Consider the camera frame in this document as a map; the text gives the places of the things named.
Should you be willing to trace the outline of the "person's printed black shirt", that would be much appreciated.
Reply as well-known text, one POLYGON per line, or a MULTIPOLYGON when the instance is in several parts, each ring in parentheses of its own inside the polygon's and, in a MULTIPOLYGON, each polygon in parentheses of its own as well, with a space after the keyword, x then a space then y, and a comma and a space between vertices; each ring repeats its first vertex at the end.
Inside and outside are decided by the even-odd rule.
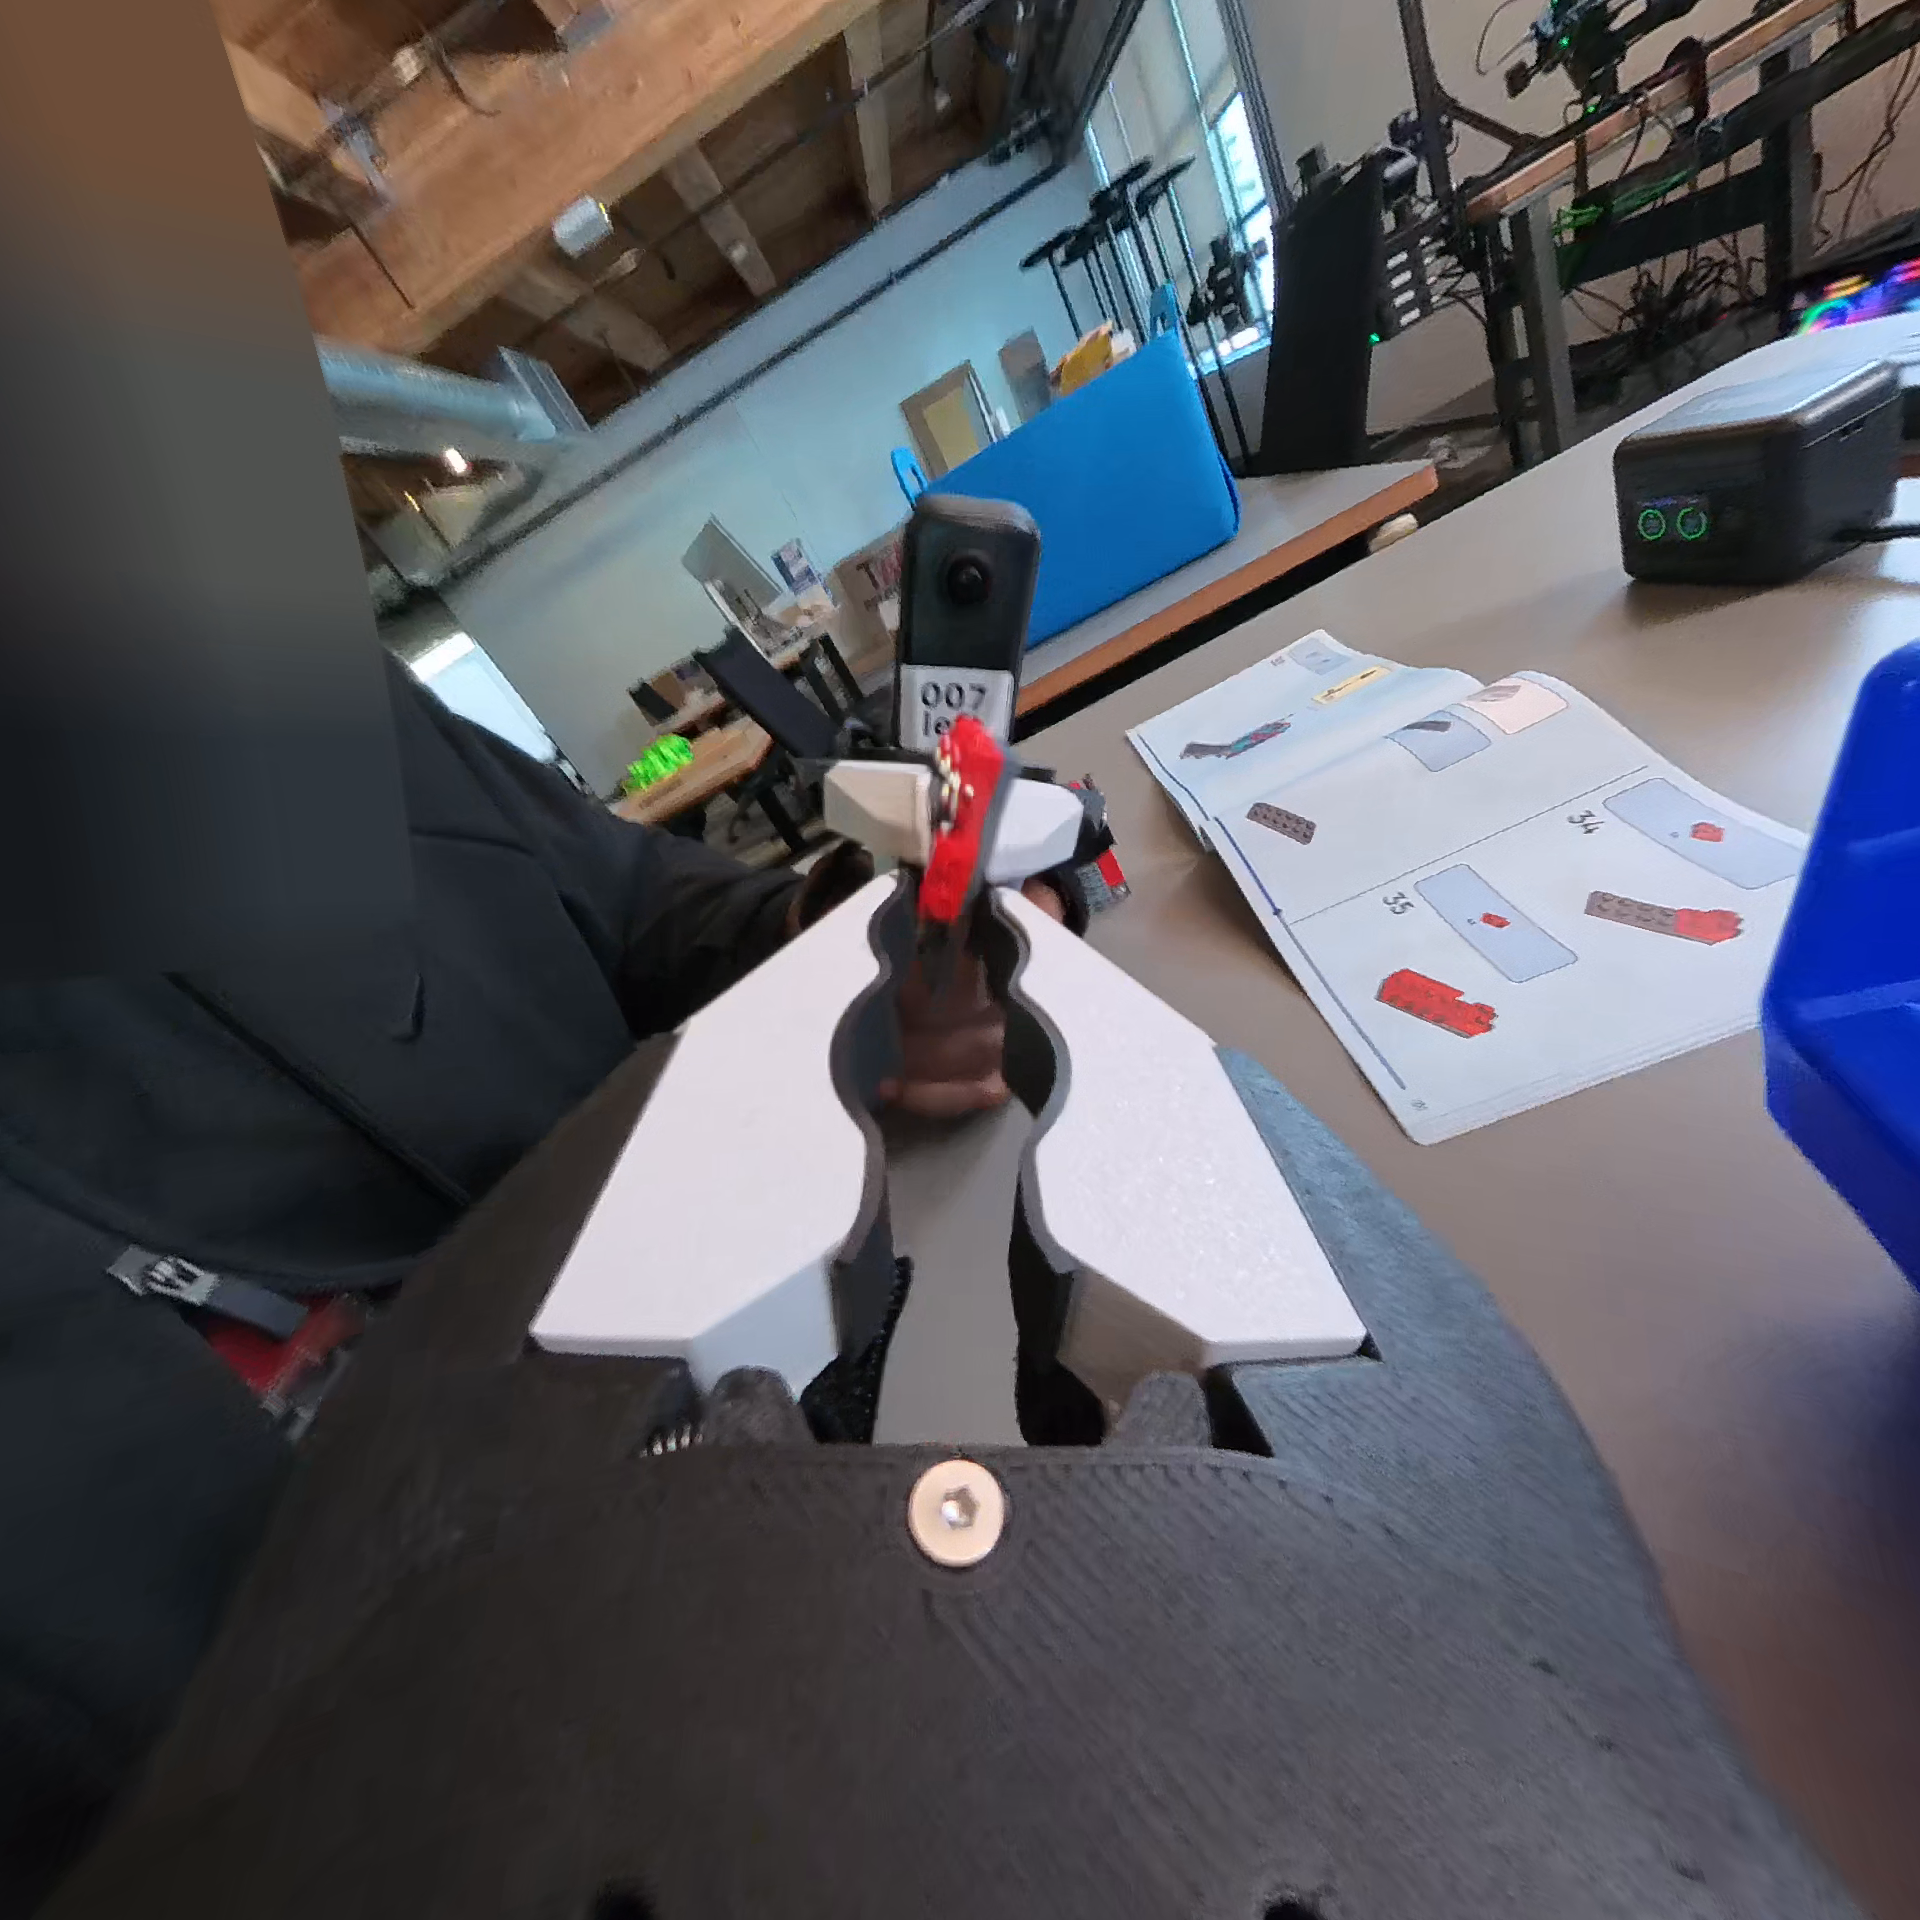
POLYGON ((201 1336, 291 1445, 315 1421, 369 1327, 369 1302, 330 1296, 299 1302, 292 1332, 277 1335, 212 1310, 193 1310, 201 1336))

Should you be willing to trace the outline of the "grey table with wooden edge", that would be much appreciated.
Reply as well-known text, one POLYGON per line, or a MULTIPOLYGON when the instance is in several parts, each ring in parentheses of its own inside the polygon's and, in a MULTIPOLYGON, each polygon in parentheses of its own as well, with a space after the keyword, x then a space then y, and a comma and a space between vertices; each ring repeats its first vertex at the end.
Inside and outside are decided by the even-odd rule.
POLYGON ((1250 478, 1236 534, 1027 654, 1015 739, 1230 633, 1364 556, 1369 536, 1438 492, 1434 464, 1250 478))

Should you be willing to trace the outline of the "dark grey toy plate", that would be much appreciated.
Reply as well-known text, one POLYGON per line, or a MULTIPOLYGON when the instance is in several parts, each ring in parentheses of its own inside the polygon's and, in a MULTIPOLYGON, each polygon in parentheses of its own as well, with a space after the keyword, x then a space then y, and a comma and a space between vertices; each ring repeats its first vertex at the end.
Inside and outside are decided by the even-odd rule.
POLYGON ((956 720, 932 756, 929 861, 919 880, 919 964, 938 992, 951 971, 954 943, 970 911, 977 863, 978 723, 956 720))

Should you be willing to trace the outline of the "black power station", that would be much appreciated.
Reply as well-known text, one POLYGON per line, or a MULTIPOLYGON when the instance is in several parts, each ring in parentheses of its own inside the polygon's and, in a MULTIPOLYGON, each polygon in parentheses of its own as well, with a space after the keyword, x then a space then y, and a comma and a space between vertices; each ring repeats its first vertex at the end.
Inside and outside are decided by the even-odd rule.
POLYGON ((1613 451, 1622 574, 1637 584, 1774 587, 1894 517, 1903 374, 1887 361, 1749 379, 1684 399, 1613 451))

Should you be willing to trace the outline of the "white instruction booklet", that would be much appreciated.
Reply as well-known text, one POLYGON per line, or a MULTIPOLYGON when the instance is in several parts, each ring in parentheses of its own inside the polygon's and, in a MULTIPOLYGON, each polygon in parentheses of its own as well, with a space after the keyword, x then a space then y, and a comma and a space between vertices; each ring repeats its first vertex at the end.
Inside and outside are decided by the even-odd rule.
POLYGON ((1127 736, 1413 1143, 1761 1019, 1807 837, 1571 683, 1313 631, 1127 736))

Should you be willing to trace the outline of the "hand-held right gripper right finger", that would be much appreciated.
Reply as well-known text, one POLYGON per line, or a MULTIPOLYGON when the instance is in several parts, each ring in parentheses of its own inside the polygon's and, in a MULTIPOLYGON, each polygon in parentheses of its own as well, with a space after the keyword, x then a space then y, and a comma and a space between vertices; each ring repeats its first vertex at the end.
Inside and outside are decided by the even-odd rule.
POLYGON ((1015 1176, 1015 1414, 1098 1445, 1151 1376, 1250 1445, 1236 1371, 1369 1358, 1369 1331, 1211 1035, 1025 895, 981 964, 1029 1131, 1015 1176))

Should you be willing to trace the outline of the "jacket zipper pull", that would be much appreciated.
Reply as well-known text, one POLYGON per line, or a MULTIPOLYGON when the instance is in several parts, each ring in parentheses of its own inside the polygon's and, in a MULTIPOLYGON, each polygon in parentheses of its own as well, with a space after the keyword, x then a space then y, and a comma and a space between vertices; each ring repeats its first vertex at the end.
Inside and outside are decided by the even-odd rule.
POLYGON ((299 1331, 299 1302, 258 1280, 215 1271, 181 1254, 130 1243, 105 1273, 137 1299, 157 1299, 212 1323, 285 1340, 299 1331))

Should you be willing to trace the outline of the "toy brick vehicle model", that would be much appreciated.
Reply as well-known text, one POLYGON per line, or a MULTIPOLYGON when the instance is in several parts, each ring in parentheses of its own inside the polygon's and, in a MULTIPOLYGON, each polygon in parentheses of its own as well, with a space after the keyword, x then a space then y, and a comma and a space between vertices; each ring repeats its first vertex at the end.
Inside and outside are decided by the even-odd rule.
POLYGON ((1130 883, 1119 869, 1109 801, 1091 777, 1070 782, 1084 808, 1084 827, 1073 854, 1073 887, 1087 917, 1106 911, 1130 895, 1130 883))

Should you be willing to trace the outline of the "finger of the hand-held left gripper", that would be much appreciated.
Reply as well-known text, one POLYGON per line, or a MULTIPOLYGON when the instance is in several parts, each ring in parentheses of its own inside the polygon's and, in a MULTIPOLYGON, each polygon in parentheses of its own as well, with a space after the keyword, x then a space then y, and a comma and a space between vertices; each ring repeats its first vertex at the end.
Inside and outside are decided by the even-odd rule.
POLYGON ((1085 827, 1087 808, 1074 787, 1010 779, 989 807, 978 877, 987 887, 1017 889, 1041 872, 1074 865, 1085 827))
POLYGON ((923 759, 836 759, 822 773, 822 824, 881 863, 925 865, 943 792, 946 779, 923 759))

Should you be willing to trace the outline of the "black metal workbench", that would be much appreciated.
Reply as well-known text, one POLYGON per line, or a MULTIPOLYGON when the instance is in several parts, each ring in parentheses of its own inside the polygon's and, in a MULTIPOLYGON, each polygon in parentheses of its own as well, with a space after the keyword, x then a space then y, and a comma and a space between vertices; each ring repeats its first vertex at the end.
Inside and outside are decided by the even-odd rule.
POLYGON ((1916 4, 1747 4, 1711 37, 1697 4, 1490 4, 1523 24, 1500 55, 1508 101, 1556 80, 1571 107, 1527 132, 1460 97, 1434 60, 1426 4, 1397 4, 1425 175, 1406 252, 1469 284, 1494 417, 1516 465, 1578 429, 1569 310, 1602 281, 1655 281, 1619 305, 1612 339, 1659 357, 1702 304, 1757 305, 1788 328, 1817 263, 1817 110, 1887 73, 1879 131, 1837 191, 1857 215, 1916 110, 1916 4))

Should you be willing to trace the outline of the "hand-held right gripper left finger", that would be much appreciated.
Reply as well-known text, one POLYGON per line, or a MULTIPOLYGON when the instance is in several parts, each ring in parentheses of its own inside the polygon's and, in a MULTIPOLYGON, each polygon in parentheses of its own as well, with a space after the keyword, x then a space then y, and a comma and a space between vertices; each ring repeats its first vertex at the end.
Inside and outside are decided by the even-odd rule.
POLYGON ((570 1358, 781 1380, 869 1445, 905 1304, 881 1134, 915 883, 885 872, 687 1019, 531 1323, 570 1358))

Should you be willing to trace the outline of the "person's left forearm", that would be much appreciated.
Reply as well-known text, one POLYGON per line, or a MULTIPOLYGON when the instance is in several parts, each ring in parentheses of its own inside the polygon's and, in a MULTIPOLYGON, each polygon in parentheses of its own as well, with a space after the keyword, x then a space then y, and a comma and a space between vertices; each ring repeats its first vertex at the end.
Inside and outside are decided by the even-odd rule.
POLYGON ((661 827, 613 821, 613 987, 637 1040, 701 1012, 876 877, 873 854, 831 839, 803 871, 750 869, 661 827))

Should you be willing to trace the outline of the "black folding chair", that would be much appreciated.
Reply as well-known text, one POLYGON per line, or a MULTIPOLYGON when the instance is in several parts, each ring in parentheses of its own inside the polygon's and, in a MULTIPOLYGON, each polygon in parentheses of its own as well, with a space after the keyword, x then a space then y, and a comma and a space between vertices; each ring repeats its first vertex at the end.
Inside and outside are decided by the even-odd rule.
POLYGON ((860 700, 842 703, 821 646, 803 643, 799 665, 780 667, 738 628, 694 652, 693 663, 717 693, 774 743, 781 764, 803 777, 830 760, 881 745, 881 733, 860 700))

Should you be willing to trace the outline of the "person's left hand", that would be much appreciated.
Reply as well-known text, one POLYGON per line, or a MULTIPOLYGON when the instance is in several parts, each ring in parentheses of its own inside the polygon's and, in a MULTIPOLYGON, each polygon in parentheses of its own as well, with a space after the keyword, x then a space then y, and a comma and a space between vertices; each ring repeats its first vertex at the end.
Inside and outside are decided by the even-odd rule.
POLYGON ((923 1119, 961 1119, 1002 1109, 1006 1024, 981 959, 948 969, 915 961, 897 992, 899 1063, 881 1080, 881 1104, 923 1119))

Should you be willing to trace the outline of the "rainbow lit computer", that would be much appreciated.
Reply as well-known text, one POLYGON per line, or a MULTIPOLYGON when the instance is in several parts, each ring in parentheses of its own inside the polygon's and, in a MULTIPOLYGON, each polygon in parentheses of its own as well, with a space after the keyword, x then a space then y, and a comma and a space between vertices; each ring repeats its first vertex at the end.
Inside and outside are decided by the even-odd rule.
POLYGON ((1900 255, 1876 270, 1846 272, 1817 284, 1794 309, 1793 334, 1803 339, 1871 320, 1918 313, 1918 255, 1900 255))

